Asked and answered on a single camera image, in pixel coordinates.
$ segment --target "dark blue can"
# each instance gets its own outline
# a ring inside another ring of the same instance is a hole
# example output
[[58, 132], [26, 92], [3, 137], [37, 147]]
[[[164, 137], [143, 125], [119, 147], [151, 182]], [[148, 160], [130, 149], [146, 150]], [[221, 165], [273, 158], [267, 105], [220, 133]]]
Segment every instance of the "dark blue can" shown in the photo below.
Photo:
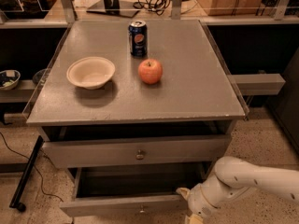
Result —
[[130, 52], [143, 57], [148, 52], [148, 27], [144, 21], [132, 21], [129, 25]]

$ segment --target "concrete floor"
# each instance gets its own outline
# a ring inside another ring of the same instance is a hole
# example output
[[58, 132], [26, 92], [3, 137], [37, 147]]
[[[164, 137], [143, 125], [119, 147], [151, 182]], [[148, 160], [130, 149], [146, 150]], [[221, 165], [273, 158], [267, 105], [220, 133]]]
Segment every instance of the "concrete floor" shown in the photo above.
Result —
[[[7, 121], [13, 124], [0, 124], [0, 132], [7, 139], [8, 145], [29, 156], [36, 142], [36, 128], [26, 127], [21, 115], [8, 115]], [[23, 162], [25, 158], [10, 152], [0, 137], [0, 163]], [[226, 155], [235, 156], [254, 164], [299, 170], [299, 159], [283, 131], [265, 108], [252, 108], [249, 120], [240, 120], [233, 132], [233, 141]], [[70, 201], [73, 183], [64, 173], [57, 170], [43, 152], [39, 152], [36, 167], [43, 175], [43, 189], [47, 193], [60, 196]], [[21, 174], [0, 175], [0, 217], [4, 224], [66, 224], [71, 223], [59, 208], [60, 200], [46, 196], [41, 191], [41, 177], [34, 170], [21, 197], [26, 205], [25, 212], [9, 208], [11, 198]], [[113, 217], [76, 217], [75, 224], [132, 224], [164, 223], [183, 224], [186, 212], [161, 213], [158, 215], [136, 214]], [[289, 203], [279, 197], [257, 190], [253, 195], [234, 203], [226, 203], [221, 210], [205, 224], [228, 223], [299, 223], [299, 205]]]

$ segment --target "cabinet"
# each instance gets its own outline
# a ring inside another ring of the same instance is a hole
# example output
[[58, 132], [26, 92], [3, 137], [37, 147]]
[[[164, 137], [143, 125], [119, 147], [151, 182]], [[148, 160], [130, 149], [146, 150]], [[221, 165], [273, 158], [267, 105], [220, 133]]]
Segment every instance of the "cabinet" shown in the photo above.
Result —
[[[75, 183], [71, 217], [186, 208], [178, 187], [209, 174], [245, 117], [198, 20], [148, 20], [148, 56], [164, 75], [148, 86], [131, 56], [127, 21], [76, 21], [27, 120], [44, 150]], [[88, 91], [67, 68], [87, 56], [116, 65], [112, 81]]]

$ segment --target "apple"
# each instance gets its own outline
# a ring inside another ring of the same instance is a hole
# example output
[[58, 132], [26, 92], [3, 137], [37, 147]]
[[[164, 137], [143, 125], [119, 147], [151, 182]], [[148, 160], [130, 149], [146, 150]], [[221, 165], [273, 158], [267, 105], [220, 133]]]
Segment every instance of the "apple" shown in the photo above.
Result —
[[163, 68], [158, 60], [148, 58], [138, 66], [138, 74], [143, 82], [152, 85], [161, 79]]

